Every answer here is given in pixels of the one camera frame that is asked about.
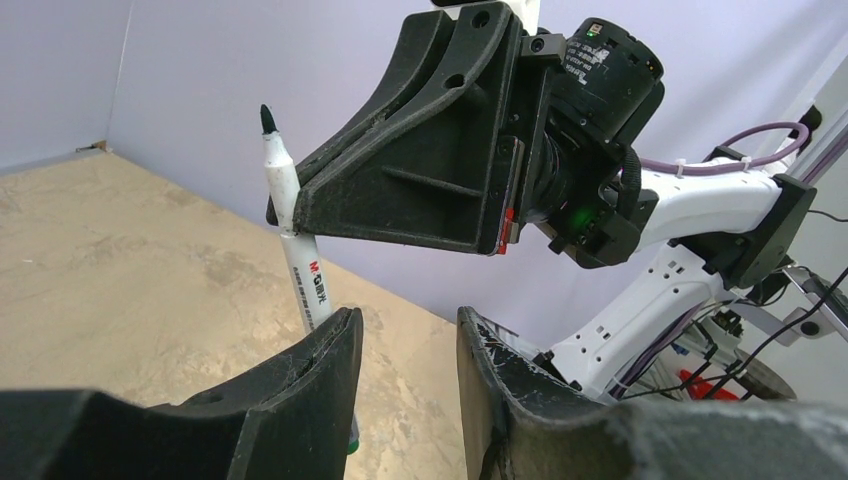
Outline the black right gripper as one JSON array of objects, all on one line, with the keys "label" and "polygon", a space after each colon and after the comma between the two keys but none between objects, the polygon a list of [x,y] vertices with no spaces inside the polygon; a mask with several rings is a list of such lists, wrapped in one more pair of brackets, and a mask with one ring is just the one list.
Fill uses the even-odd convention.
[{"label": "black right gripper", "polygon": [[414,13],[359,111],[297,164],[298,233],[501,254],[564,38],[501,1]]}]

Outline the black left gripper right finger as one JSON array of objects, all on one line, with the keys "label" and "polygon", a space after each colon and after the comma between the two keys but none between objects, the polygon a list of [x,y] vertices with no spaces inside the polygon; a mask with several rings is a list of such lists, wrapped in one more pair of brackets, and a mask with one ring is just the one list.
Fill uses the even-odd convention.
[{"label": "black left gripper right finger", "polygon": [[457,312],[471,479],[843,479],[847,413],[797,402],[605,405]]}]

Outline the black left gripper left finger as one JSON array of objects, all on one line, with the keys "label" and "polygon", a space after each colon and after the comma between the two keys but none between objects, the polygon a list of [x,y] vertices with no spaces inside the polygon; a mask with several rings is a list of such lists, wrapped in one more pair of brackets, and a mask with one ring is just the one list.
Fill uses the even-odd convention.
[{"label": "black left gripper left finger", "polygon": [[341,479],[363,315],[341,308],[298,343],[178,405],[94,389],[5,390],[5,479]]}]

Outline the white pen magenta end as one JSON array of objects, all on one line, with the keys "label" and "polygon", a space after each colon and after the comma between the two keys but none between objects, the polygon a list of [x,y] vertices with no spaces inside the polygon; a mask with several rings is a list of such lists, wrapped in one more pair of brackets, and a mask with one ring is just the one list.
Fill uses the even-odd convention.
[{"label": "white pen magenta end", "polygon": [[316,239],[294,226],[294,210],[301,191],[293,157],[284,145],[270,108],[260,106],[268,184],[266,223],[277,228],[295,298],[306,333],[311,333],[334,312]]}]

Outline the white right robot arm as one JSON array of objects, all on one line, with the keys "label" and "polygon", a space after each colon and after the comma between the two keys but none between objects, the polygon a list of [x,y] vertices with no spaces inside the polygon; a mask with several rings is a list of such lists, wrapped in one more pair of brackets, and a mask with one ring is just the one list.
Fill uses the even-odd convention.
[{"label": "white right robot arm", "polygon": [[501,255],[533,225],[580,267],[653,262],[576,333],[521,350],[597,399],[625,397],[708,301],[722,307],[787,262],[812,186],[783,159],[717,147],[702,163],[640,158],[633,142],[659,107],[663,66],[611,21],[569,35],[537,25],[532,1],[436,2],[408,16],[376,90],[305,160],[283,147],[271,112],[267,222],[279,230],[301,311],[325,280],[318,236]]}]

